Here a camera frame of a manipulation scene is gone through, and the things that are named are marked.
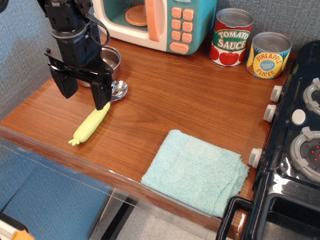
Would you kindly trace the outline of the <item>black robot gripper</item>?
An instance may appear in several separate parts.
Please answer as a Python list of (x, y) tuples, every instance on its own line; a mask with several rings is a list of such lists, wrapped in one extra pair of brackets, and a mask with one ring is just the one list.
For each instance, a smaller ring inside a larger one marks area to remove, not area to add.
[(97, 26), (81, 26), (72, 31), (50, 31), (58, 48), (47, 49), (51, 76), (65, 98), (79, 89), (77, 80), (90, 84), (95, 108), (100, 111), (112, 98), (112, 73), (107, 65), (102, 72), (89, 67), (100, 57), (105, 46)]

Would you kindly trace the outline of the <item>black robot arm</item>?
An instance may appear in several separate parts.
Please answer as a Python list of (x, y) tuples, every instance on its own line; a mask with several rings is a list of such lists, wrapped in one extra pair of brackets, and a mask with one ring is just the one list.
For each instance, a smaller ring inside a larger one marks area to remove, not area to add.
[(58, 47), (47, 48), (49, 69), (65, 98), (78, 91), (78, 81), (90, 85), (97, 110), (112, 97), (113, 69), (101, 58), (102, 48), (98, 27), (104, 24), (89, 13), (90, 0), (38, 1), (51, 25), (51, 35)]

